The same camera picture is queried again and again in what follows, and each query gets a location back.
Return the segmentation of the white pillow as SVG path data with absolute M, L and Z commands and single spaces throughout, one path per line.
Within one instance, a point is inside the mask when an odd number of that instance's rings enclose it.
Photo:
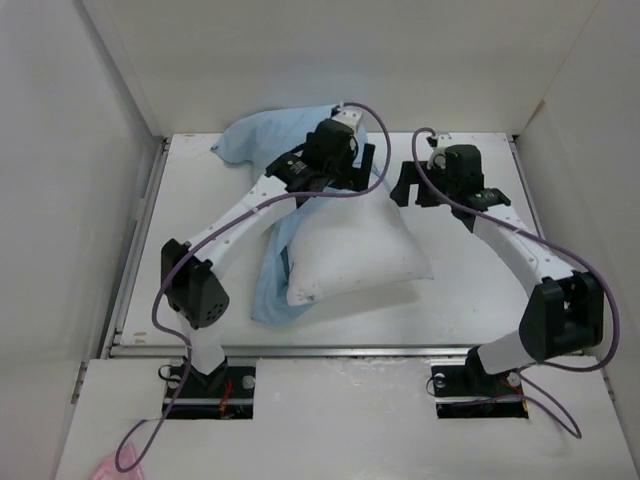
M 355 198 L 321 198 L 297 228 L 287 255 L 291 307 L 434 278 L 429 257 L 384 185 Z

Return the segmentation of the light blue pillowcase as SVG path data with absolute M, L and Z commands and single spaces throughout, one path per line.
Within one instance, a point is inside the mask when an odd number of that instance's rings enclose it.
M 254 114 L 228 127 L 213 144 L 211 152 L 231 166 L 251 164 L 253 178 L 258 179 L 277 157 L 303 144 L 306 135 L 335 112 L 334 106 L 322 105 Z M 338 213 L 344 213 L 353 220 L 369 201 L 376 199 L 374 194 L 366 194 L 344 200 L 344 195 L 343 190 L 338 190 L 334 197 L 309 198 L 300 208 L 273 225 L 255 288 L 252 320 L 285 325 L 330 296 L 329 293 L 318 294 L 307 304 L 289 305 L 290 262 L 295 259 L 293 241 L 302 238 L 297 233 L 302 226 L 309 226 L 322 213 L 329 215 L 331 224 L 338 221 Z

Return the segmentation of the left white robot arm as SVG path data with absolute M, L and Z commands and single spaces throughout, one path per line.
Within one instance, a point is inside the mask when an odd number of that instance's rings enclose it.
M 374 146 L 359 144 L 360 111 L 338 110 L 305 141 L 271 162 L 249 192 L 220 220 L 183 243 L 161 249 L 161 280 L 169 307 L 182 318 L 190 345 L 189 384 L 205 397 L 223 387 L 222 317 L 230 298 L 222 278 L 242 251 L 276 222 L 326 188 L 362 192 Z

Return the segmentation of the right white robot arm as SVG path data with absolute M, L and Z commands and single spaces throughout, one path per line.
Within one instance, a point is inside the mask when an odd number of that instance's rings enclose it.
M 452 215 L 498 255 L 528 297 L 513 332 L 468 352 L 463 381 L 470 391 L 487 393 L 502 374 L 601 343 L 601 281 L 557 257 L 500 189 L 485 186 L 476 146 L 439 147 L 426 161 L 403 162 L 391 199 L 407 206 L 411 186 L 418 188 L 418 206 L 450 206 Z

